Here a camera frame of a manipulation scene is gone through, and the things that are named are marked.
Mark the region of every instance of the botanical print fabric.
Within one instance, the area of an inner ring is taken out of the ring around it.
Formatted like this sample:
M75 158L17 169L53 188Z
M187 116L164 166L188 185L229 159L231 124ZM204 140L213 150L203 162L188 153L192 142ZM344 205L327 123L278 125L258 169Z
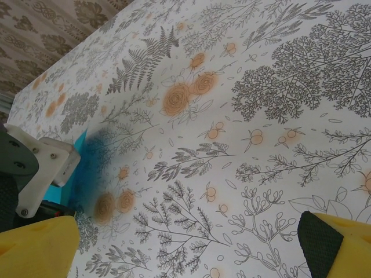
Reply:
M0 93L18 93L131 2L0 1Z
M16 96L73 142L69 277L310 277L310 210L370 223L371 6L138 0Z

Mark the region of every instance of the tree illustration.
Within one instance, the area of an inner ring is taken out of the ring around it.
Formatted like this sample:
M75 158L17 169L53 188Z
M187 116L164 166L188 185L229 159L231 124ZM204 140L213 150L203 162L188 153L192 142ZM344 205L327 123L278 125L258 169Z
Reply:
M369 5L360 4L346 13L329 12L327 25L282 44L272 54L272 67L247 70L235 83L234 111L250 121L265 109L267 119L284 124L299 118L304 105L316 109L326 97L337 110L371 117L370 15Z
M179 40L174 37L174 28L166 36L165 30L161 27L159 40L154 38L142 39L146 43L146 49L128 50L131 60L122 60L123 68L116 68L117 77L112 79L112 84L107 94L132 89L135 81L137 89L145 77L147 82L151 81L152 75L163 58L170 56L172 46L178 47Z
M148 173L148 180L162 180L170 181L175 179L178 174L183 174L185 178L190 178L195 175L205 175L213 166L211 160L230 156L227 153L229 146L219 142L201 143L196 150L189 148L178 148L180 152L176 152L175 159L177 163L169 165L168 162L162 161L156 163L153 171Z
M257 194L257 189L249 189L247 186L242 191L241 195L244 198L243 205L245 206L244 215L233 215L233 220L228 220L228 223L236 226L237 229L232 231L233 235L243 234L245 232L253 234L256 239L268 247L268 253L266 250L259 250L258 252L252 252L248 243L237 243L238 250L235 250L237 256L240 257L234 263L236 265L245 264L249 259L260 261L267 269L275 272L279 278L297 278L298 267L288 268L287 265L282 262L279 250L274 247L274 241L279 237L286 241L291 242L293 236L297 235L296 231L287 231L287 229L296 223L296 219L284 219L283 213L278 212L276 214L276 220L274 224L270 224L264 218L259 221L262 214L267 210L276 207L277 205L285 204L281 201L282 190L272 192L270 189L263 193L263 197ZM252 224L248 224L248 219L251 219ZM237 274L238 277L245 278L243 271Z
M73 125L83 125L88 117L93 117L98 109L99 96L89 96L88 92L71 96L63 107L66 117L61 124L61 132L68 133Z
M212 49L231 28L237 30L246 27L258 15L265 19L264 24L252 31L243 45L248 49L261 41L264 41L265 45L278 43L281 38L297 32L303 20L316 19L325 15L326 11L333 7L327 3L328 1L323 0L316 1L311 7L307 7L306 3L288 5L287 0L277 0L265 7L262 7L261 0L235 0L234 2L233 5L211 4L202 11L199 19L203 31L190 32L181 40L188 56ZM244 36L246 32L247 30L244 30L241 35Z
M152 215L152 223L145 213L134 215L134 222L141 227L135 233L140 243L145 243L154 233L159 239L161 248L157 253L157 267L163 272L156 278L177 278L186 273L186 268L190 268L192 274L199 268L201 256L210 244L229 246L213 236L213 224L205 212L200 207L194 209L192 192L193 189L175 181L163 193L162 203L153 198L152 202L143 204ZM171 228L173 224L182 227L184 232L176 232Z
M274 164L273 168L266 166L262 169L259 165L243 163L237 169L236 178L243 182L252 182L253 177L258 175L261 177L260 184L266 184L282 179L283 173L300 171L301 181L298 184L305 186L319 180L318 173L321 168L334 169L338 177L344 177L350 172L362 170L360 162L368 162L371 156L371 152L366 149L366 145L371 142L371 132L368 128L360 130L357 134L343 134L341 131L330 133L329 130L325 130L322 134L329 138L330 142L337 141L339 144L345 144L350 141L354 145L348 148L308 151L303 144L298 144L293 150L294 156L302 157L305 163L299 164L295 159L290 161L282 155L271 155L268 162Z

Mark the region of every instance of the leaf sprig illustration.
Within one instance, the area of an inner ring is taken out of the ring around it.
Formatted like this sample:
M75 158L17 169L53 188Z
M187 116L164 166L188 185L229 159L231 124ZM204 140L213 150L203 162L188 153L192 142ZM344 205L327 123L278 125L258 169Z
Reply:
M151 259L140 250L128 247L123 252L119 247L112 245L106 253L107 259L103 260L102 255L94 254L92 259L86 263L86 269L90 273L95 272L99 277L106 277L109 273L113 278L130 278L134 276L133 271L136 268L147 268L146 263Z
M344 177L350 172L355 173L362 170L359 160L367 163L371 156L371 152L365 148L371 141L371 132L368 128L360 130L357 134L343 134L340 131L330 133L329 130L325 130L323 134L329 138L330 142L337 141L339 144L345 144L351 141L355 145L348 148L330 148L324 151L315 150L311 152L303 144L298 144L293 150L294 156L302 157L305 164L299 165L296 160L289 161L282 155L271 155L268 161L274 163L273 168L266 166L265 170L262 170L259 165L244 163L237 169L236 178L243 182L252 182L253 177L259 175L261 177L260 184L266 184L266 182L276 182L278 179L282 179L282 174L285 172L290 174L298 170L302 172L299 174L301 181L298 184L305 186L310 182L319 180L320 168L332 168L338 177Z
M178 176L185 175L185 178L193 177L197 174L205 175L213 166L211 160L223 156L230 156L227 153L229 146L219 142L201 143L196 150L188 148L178 148L180 152L176 152L174 159L176 162L173 165L168 165L167 162L156 163L154 170L148 173L148 180L170 181Z
M191 188L185 189L180 181L175 181L163 193L162 203L159 204L157 198L153 198L152 202L143 204L152 215L153 224L145 213L134 215L134 222L141 226L135 233L140 238L140 243L145 243L154 233L160 241L157 259L158 268L163 272L156 276L158 278L178 277L185 274L186 268L194 273L199 268L202 254L210 244L228 246L213 236L213 224L200 207L195 209L192 192ZM182 227L184 232L173 230L173 224ZM187 248L194 254L192 258L188 258Z

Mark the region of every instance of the gray plant drawing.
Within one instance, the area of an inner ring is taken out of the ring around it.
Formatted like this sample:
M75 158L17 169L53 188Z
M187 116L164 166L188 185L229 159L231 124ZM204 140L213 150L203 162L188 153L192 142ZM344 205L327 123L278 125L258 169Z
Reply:
M256 31L250 33L243 45L248 49L261 41L266 45L278 43L281 38L297 32L303 20L316 19L332 8L329 1L322 0L316 1L312 6L308 6L307 3L294 5L289 2L278 0L264 7L261 0L235 0L233 5L210 4L199 17L203 31L190 32L181 39L184 50L190 56L196 52L212 49L227 36L230 29L246 27L251 20L255 22L258 16L266 21ZM248 29L244 30L241 36L244 36L247 31Z
M83 125L88 117L93 117L98 109L99 96L89 93L71 96L63 107L62 115L66 116L61 124L61 132L67 134L73 125Z
M257 188L249 189L246 186L241 195L244 198L243 206L245 211L243 214L233 215L232 220L228 220L229 224L237 227L236 230L232 231L232 234L250 233L254 235L255 238L253 240L259 240L266 244L268 253L266 253L266 250L251 251L248 242L237 243L238 250L235 250L235 253L239 256L239 259L235 261L235 264L242 265L253 259L260 261L267 269L275 272L279 278L297 278L298 267L289 268L282 261L279 250L274 247L275 241L279 238L285 242L291 242L293 236L297 235L296 231L287 231L290 227L293 229L296 219L290 218L287 220L283 217L282 212L278 212L272 225L262 218L267 210L285 204L284 201L281 201L283 192L272 192L272 190L268 189L263 192L263 197L260 197L257 194ZM241 278L245 278L244 272L240 272L239 275Z
M318 173L321 168L334 169L338 177L344 177L349 173L362 170L361 163L368 162L371 152L366 149L366 146L371 141L371 131L367 127L357 134L344 134L337 130L334 133L325 130L322 134L329 138L330 142L345 144L350 141L353 146L308 151L303 144L298 144L293 150L294 157L303 158L305 163L299 164L297 160L289 160L282 155L270 155L268 162L274 164L273 168L266 166L262 169L259 165L243 163L236 171L236 178L243 182L252 182L253 177L258 175L261 177L259 183L266 184L282 179L283 173L301 171L302 173L299 174L301 181L298 184L305 186L319 180Z
M234 111L249 122L265 109L267 119L284 124L298 119L304 106L317 109L326 97L337 110L371 117L370 15L370 6L360 4L329 12L327 24L279 46L272 67L249 69L235 83Z

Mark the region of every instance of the orange flower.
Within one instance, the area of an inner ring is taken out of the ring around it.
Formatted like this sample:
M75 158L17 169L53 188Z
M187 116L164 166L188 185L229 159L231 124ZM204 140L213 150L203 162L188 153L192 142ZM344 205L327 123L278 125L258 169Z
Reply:
M188 105L189 87L185 84L174 85L166 93L163 108L169 116L174 116L183 111Z
M107 112L107 106L103 105L102 108L100 109L100 113L104 115Z
M37 78L32 86L32 89L35 90L39 85L40 85L41 81L40 81L40 77Z
M198 53L193 59L191 59L192 62L191 62L191 65L190 67L192 68L192 70L194 70L195 68L198 68L202 63L203 61L205 61L205 54L203 53Z
M52 101L52 103L49 104L49 107L46 110L46 117L49 118L51 117L55 110L57 108L57 103L55 101Z
M211 72L206 72L196 79L190 87L192 94L206 94L216 83L216 75Z
M102 92L102 88L103 88L102 83L99 83L99 84L97 85L97 92L98 92L99 94Z
M233 55L237 51L236 45L232 42L227 43L227 46L225 47L225 50L227 51L228 54Z
M134 191L130 189L121 193L117 201L117 209L122 213L128 213L134 206Z
M46 79L47 75L48 73L44 72L44 74L41 76L41 82L43 82Z
M371 171L368 172L367 174L364 174L361 171L358 171L358 172L363 175L363 177L365 178L365 180L364 180L363 184L360 187L358 187L356 189L353 189L352 191L356 191L356 190L367 191L368 194L370 194L370 198L371 198Z
M183 30L184 29L184 23L181 22L181 23L178 23L177 27L176 27L179 31Z
M129 176L130 168L128 165L123 166L123 168L120 167L120 173L118 174L118 178L120 181L126 179Z
M62 83L60 86L59 86L59 89L58 89L58 92L60 93L64 88L64 83Z
M105 225L111 221L115 209L115 199L111 193L99 196L94 209L94 218L97 223Z
M66 99L66 93L62 93L62 94L59 96L58 100L57 100L57 105L58 105L58 106L61 105L61 104L64 102L65 99Z

